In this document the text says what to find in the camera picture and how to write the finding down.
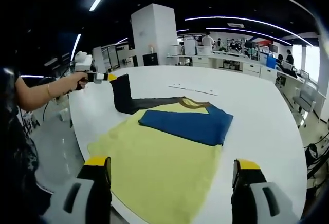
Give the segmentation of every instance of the white pillar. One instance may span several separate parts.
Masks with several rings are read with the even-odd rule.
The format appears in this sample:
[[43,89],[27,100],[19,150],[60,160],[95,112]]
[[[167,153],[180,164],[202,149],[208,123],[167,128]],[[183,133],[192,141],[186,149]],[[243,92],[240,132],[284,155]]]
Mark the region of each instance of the white pillar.
[[143,66],[143,55],[150,46],[158,54],[159,65],[170,65],[167,54],[171,45],[177,44],[174,9],[150,4],[132,14],[132,27],[138,66]]
[[300,69],[305,70],[305,64],[306,64],[306,46],[302,46],[302,65]]
[[104,64],[104,58],[102,55],[102,48],[97,47],[93,49],[93,59],[95,61],[95,66],[97,68],[97,72],[99,73],[105,73],[106,68]]
[[317,98],[314,111],[318,116],[320,116],[321,120],[328,121],[329,119],[329,90],[328,90],[329,56],[328,53],[325,51],[323,40],[321,37],[319,37],[319,48],[320,48],[320,70],[319,70],[318,86],[319,86],[319,92],[325,95],[327,99],[323,103],[323,100],[319,100],[319,98]]

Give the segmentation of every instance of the folded blue garment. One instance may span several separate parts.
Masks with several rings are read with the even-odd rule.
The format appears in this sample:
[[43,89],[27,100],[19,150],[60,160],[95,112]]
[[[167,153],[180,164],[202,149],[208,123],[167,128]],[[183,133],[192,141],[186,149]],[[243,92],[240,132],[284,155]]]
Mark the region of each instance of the folded blue garment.
[[233,116],[213,105],[205,109],[209,114],[147,110],[138,122],[140,125],[198,143],[223,145]]

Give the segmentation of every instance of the window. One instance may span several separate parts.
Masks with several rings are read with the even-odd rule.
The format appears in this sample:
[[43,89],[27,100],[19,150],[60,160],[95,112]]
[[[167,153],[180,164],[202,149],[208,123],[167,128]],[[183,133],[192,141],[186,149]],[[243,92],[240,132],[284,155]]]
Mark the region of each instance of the window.
[[302,67],[302,45],[293,45],[292,54],[294,57],[294,67],[300,70]]
[[320,49],[319,47],[306,46],[305,71],[314,81],[319,79]]

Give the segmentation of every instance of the round white table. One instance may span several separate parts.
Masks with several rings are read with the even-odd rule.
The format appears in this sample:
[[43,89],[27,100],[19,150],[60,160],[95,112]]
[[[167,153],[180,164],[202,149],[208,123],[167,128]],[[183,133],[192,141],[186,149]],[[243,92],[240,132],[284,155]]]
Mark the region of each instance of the round white table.
[[[232,223],[232,177],[236,158],[257,163],[268,182],[275,182],[301,217],[307,187],[306,160],[293,116],[273,83],[244,75],[199,67],[147,66],[119,69],[129,74],[132,98],[186,96],[209,101],[234,115],[212,186],[193,223]],[[169,87],[171,84],[207,86],[217,96]],[[129,115],[116,111],[109,82],[89,83],[70,94],[70,110],[78,144],[85,160],[87,145]],[[113,207],[129,223],[145,223],[115,196]]]

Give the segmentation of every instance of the yellow towel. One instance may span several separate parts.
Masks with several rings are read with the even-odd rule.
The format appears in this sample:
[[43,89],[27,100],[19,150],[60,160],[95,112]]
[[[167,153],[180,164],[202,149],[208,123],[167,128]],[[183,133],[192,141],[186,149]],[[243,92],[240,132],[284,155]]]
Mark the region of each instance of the yellow towel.
[[[179,103],[151,109],[207,113]],[[190,223],[210,188],[221,146],[140,126],[144,113],[136,112],[89,144],[89,153],[111,157],[112,191],[140,218],[151,224]]]

